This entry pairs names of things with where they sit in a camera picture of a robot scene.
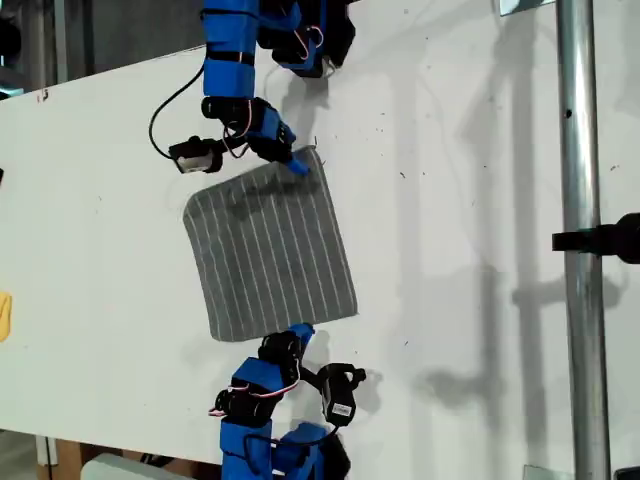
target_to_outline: black cable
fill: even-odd
[[[182,87],[180,90],[178,90],[176,93],[174,93],[173,95],[171,95],[169,98],[167,98],[164,102],[162,102],[162,104],[158,107],[158,109],[153,113],[153,115],[151,116],[151,121],[149,122],[149,140],[151,140],[151,145],[153,145],[153,148],[156,149],[156,151],[162,155],[164,158],[168,158],[169,160],[172,160],[171,156],[164,153],[162,150],[160,150],[160,147],[158,147],[158,145],[156,144],[156,141],[153,139],[153,124],[156,121],[156,117],[158,116],[158,114],[167,106],[169,105],[171,102],[173,102],[179,95],[182,94],[182,92],[184,92],[187,88],[189,88],[191,85],[193,85],[194,83],[196,83],[196,80],[198,80],[198,78],[200,78],[200,76],[204,73],[204,64],[202,65],[202,67],[200,67],[200,70],[198,70],[198,73],[196,73],[196,76],[193,77],[191,80],[189,80],[189,82],[187,82],[187,84]]]
[[[249,465],[249,469],[253,472],[254,475],[258,475],[260,470],[255,468],[253,464],[253,460],[251,460],[251,455],[249,454],[249,439],[255,438],[256,440],[262,440],[263,442],[268,442],[272,445],[284,445],[286,447],[314,447],[316,445],[320,445],[324,443],[329,438],[333,437],[336,433],[338,433],[338,429],[340,427],[334,428],[331,433],[328,433],[324,437],[314,440],[313,442],[289,442],[287,440],[276,440],[275,438],[263,437],[262,435],[257,435],[255,433],[250,433],[249,435],[245,435],[242,439],[242,447],[244,448],[244,459]]]
[[[44,441],[47,447],[47,472],[49,473],[49,480],[53,480],[53,468],[51,468],[51,451],[49,450],[49,437],[45,437]]]

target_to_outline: yellow object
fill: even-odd
[[[0,342],[11,333],[11,295],[0,292]]]

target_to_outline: floor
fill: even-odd
[[[32,435],[0,433],[0,478],[36,480],[36,443]]]

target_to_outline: white stripe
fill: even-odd
[[[242,191],[244,192],[244,185],[242,184],[242,179],[240,179],[240,185],[242,187]],[[233,198],[233,192],[231,192],[231,201],[235,202]],[[247,215],[251,218],[251,212],[249,211],[249,203],[247,200]],[[258,297],[258,304],[260,304],[260,313],[262,313],[262,323],[264,323],[264,335],[269,333],[269,327],[267,326],[267,317],[264,316],[264,308],[262,307],[262,299],[260,298],[260,290],[258,289],[258,280],[255,270],[253,269],[253,262],[251,261],[251,254],[249,253],[249,244],[247,243],[247,237],[245,237],[244,232],[242,231],[242,224],[240,224],[240,235],[242,235],[242,241],[244,242],[244,249],[247,252],[247,260],[249,260],[249,269],[251,270],[251,276],[253,277],[253,286],[256,287],[256,296]]]
[[[252,177],[252,178],[253,178],[253,184],[256,186],[256,189],[257,189],[258,182],[256,181],[255,177]],[[289,316],[289,307],[287,306],[287,299],[284,296],[284,286],[282,285],[282,278],[280,278],[280,269],[278,268],[278,261],[276,260],[276,252],[273,250],[273,244],[271,243],[271,235],[269,234],[269,228],[267,226],[267,218],[264,216],[264,210],[262,210],[263,207],[262,207],[262,200],[260,200],[260,195],[258,195],[257,198],[258,198],[258,205],[260,205],[260,214],[262,215],[262,221],[264,222],[264,230],[265,232],[267,232],[269,249],[271,250],[271,255],[273,257],[273,266],[275,267],[276,275],[278,276],[278,283],[280,284],[280,291],[282,292],[282,303],[284,303],[284,310],[287,313],[287,326],[288,326],[288,325],[291,325],[291,317]],[[278,314],[276,313],[275,303],[273,306],[273,313],[276,319],[276,328],[278,331],[280,331],[280,324],[278,323]]]
[[[246,191],[244,189],[244,183],[242,183],[242,179],[240,179],[240,185],[242,186],[242,192],[245,194],[245,198],[247,199],[247,209],[250,209],[251,205],[249,205],[249,198],[246,196]],[[262,205],[260,205],[260,195],[258,194],[256,196],[256,198],[258,199],[258,205],[260,206],[260,212],[262,212]],[[269,281],[269,277],[267,276],[267,267],[264,264],[264,257],[262,256],[262,248],[260,248],[260,242],[258,241],[258,232],[256,231],[255,223],[253,223],[253,215],[251,215],[251,212],[249,212],[249,219],[251,220],[251,228],[253,228],[253,236],[255,237],[256,245],[258,246],[258,253],[260,254],[260,263],[262,263],[262,271],[264,272],[264,280],[267,283],[267,290],[269,291],[269,299],[271,300],[271,307],[273,308],[273,318],[277,322],[278,314],[276,313],[276,303],[273,300],[273,294],[271,293],[271,282]]]
[[[324,182],[320,182],[320,184],[322,185],[322,194],[324,195],[325,200],[327,201],[327,208],[329,210],[329,217],[331,218],[331,228],[333,229],[333,234],[336,237],[336,243],[338,244],[338,255],[340,255],[340,261],[342,262],[342,270],[344,271],[344,278],[347,281],[347,289],[349,290],[349,298],[351,299],[351,308],[355,310],[356,308],[356,302],[354,300],[354,293],[351,289],[352,285],[351,282],[349,281],[349,272],[347,270],[347,262],[344,258],[343,252],[342,252],[342,248],[341,248],[341,244],[342,242],[340,241],[340,236],[338,235],[338,216],[337,214],[335,214],[335,212],[331,211],[331,200],[329,200],[329,195],[327,193],[327,190],[329,188],[329,182],[325,176],[324,178]]]
[[[282,241],[282,250],[284,251],[284,258],[287,260],[287,267],[289,267],[289,275],[291,275],[291,286],[293,287],[293,294],[296,297],[296,303],[298,304],[298,312],[300,312],[300,318],[296,323],[302,322],[302,308],[300,307],[300,299],[298,298],[298,289],[296,288],[296,282],[293,279],[293,270],[291,270],[291,263],[289,262],[289,254],[287,254],[287,246],[284,243],[284,236],[282,235],[282,229],[280,228],[280,220],[278,219],[278,210],[276,209],[276,202],[273,199],[273,195],[271,195],[271,204],[273,205],[273,213],[276,215],[276,224],[278,225],[278,232],[280,232],[280,240]]]
[[[231,285],[231,293],[233,293],[233,300],[235,301],[235,304],[236,304],[236,311],[238,312],[238,318],[240,318],[240,329],[242,330],[242,336],[244,337],[246,334],[244,331],[244,323],[242,322],[242,317],[240,314],[240,303],[238,303],[238,296],[236,295],[236,286],[231,280],[231,269],[229,268],[229,262],[227,262],[227,252],[226,252],[226,249],[224,248],[224,241],[222,240],[222,232],[220,231],[218,214],[216,213],[216,209],[213,206],[213,196],[208,195],[208,197],[209,197],[209,203],[211,204],[211,211],[213,212],[213,219],[216,222],[216,230],[220,232],[219,237],[220,237],[220,246],[222,247],[222,258],[224,259],[224,264],[227,267],[227,274],[229,275],[229,284]]]
[[[316,277],[318,277],[318,285],[320,286],[320,295],[322,295],[322,303],[324,304],[325,317],[328,320],[329,308],[327,307],[327,299],[324,296],[324,289],[322,288],[322,280],[320,280],[320,270],[318,270],[318,262],[316,262],[316,254],[313,251],[313,245],[311,244],[311,236],[309,235],[309,229],[307,228],[307,221],[304,219],[304,210],[302,210],[302,202],[300,201],[300,195],[296,195],[296,198],[298,199],[298,206],[300,207],[300,216],[302,217],[302,225],[304,226],[304,232],[307,235],[307,240],[309,241],[309,249],[311,250],[311,259],[313,260],[313,266],[316,269]]]
[[[244,296],[247,298],[247,307],[249,308],[249,315],[251,315],[251,324],[255,325],[256,321],[253,318],[253,310],[251,309],[251,302],[249,301],[249,292],[247,291],[247,284],[244,283],[244,275],[242,275],[242,268],[240,268],[240,260],[238,259],[238,249],[236,248],[236,242],[233,240],[233,234],[231,233],[231,227],[229,226],[229,214],[227,213],[227,207],[224,203],[224,195],[220,191],[220,198],[222,200],[222,210],[227,217],[227,230],[229,231],[229,238],[231,239],[231,246],[233,247],[233,253],[236,257],[236,265],[238,265],[238,273],[240,274],[240,280],[242,281],[242,288],[244,288]]]
[[[313,323],[316,323],[316,310],[313,308],[313,300],[311,299],[311,290],[309,290],[309,281],[307,280],[307,272],[304,269],[304,264],[302,263],[302,254],[300,253],[300,246],[298,245],[298,238],[295,234],[295,229],[293,227],[293,221],[291,220],[291,212],[289,211],[289,205],[287,203],[287,199],[284,199],[284,207],[287,209],[287,216],[289,217],[289,223],[291,224],[291,236],[293,237],[293,241],[296,244],[296,250],[298,251],[298,258],[300,259],[300,267],[302,269],[302,278],[304,278],[304,284],[307,287],[307,295],[309,296],[309,305],[311,305],[311,315],[313,315]]]
[[[191,226],[193,227],[193,235],[196,237],[196,242],[198,243],[198,250],[200,250],[200,262],[202,263],[202,275],[204,277],[204,283],[206,283],[207,287],[209,288],[209,296],[211,297],[211,306],[212,308],[215,306],[215,302],[213,301],[213,292],[211,291],[211,285],[209,285],[209,282],[207,281],[207,266],[204,264],[204,258],[202,258],[202,245],[200,244],[200,238],[198,237],[198,229],[196,228],[196,224],[193,221],[193,217],[191,216],[191,211],[187,208],[187,216],[189,217],[189,220],[191,221]],[[220,339],[220,322],[218,321],[218,318],[216,316],[216,323],[218,324],[218,339]]]
[[[322,240],[322,249],[324,250],[324,256],[327,259],[327,265],[329,266],[329,275],[331,276],[331,284],[333,285],[333,291],[336,294],[336,302],[338,304],[338,312],[342,314],[342,306],[340,305],[340,294],[338,293],[338,287],[336,285],[336,279],[333,276],[333,268],[331,267],[331,260],[329,259],[329,250],[327,249],[327,243],[324,241],[324,235],[322,233],[322,225],[320,225],[320,216],[318,215],[318,209],[316,208],[316,200],[313,198],[313,195],[309,195],[311,198],[311,205],[313,205],[313,212],[316,217],[316,224],[318,225],[318,232],[320,236],[320,240]]]
[[[213,269],[215,270],[216,278],[218,279],[218,287],[222,290],[222,282],[220,281],[220,274],[218,273],[218,262],[216,261],[216,258],[213,256],[213,248],[211,247],[211,234],[209,233],[209,222],[207,222],[207,217],[204,214],[204,209],[202,208],[202,204],[200,203],[200,200],[198,200],[198,197],[194,197],[194,198],[196,200],[196,203],[198,204],[200,213],[202,213],[202,218],[204,220],[204,229],[207,232],[207,240],[209,241],[209,253],[211,254],[211,261],[213,262]],[[224,305],[224,309],[227,312],[227,321],[229,322],[229,331],[231,332],[231,341],[233,342],[235,339],[233,336],[233,325],[231,324],[231,316],[229,315],[229,308],[227,307],[227,301],[224,298],[224,293],[221,292],[220,296],[222,297],[222,304]],[[220,321],[218,321],[217,324],[218,324],[218,337],[220,337]]]

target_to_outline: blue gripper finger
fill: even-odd
[[[289,160],[289,163],[286,164],[289,170],[291,170],[296,175],[306,176],[309,173],[309,167],[298,160],[296,157],[293,157]]]

